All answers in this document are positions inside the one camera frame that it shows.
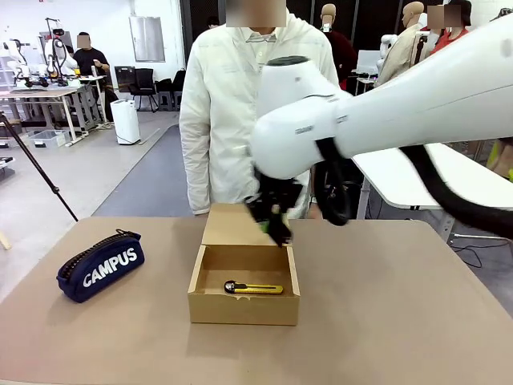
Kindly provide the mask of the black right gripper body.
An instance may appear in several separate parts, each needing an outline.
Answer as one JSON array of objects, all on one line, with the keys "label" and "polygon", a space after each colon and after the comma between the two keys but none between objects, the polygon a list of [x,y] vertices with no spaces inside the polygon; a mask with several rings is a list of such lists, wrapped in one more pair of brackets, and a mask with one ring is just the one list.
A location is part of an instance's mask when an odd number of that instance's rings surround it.
[{"label": "black right gripper body", "polygon": [[297,179],[275,179],[266,176],[258,168],[253,169],[253,174],[258,182],[258,190],[253,196],[260,197],[265,203],[269,218],[273,205],[279,205],[283,214],[296,205],[303,190],[303,185]]}]

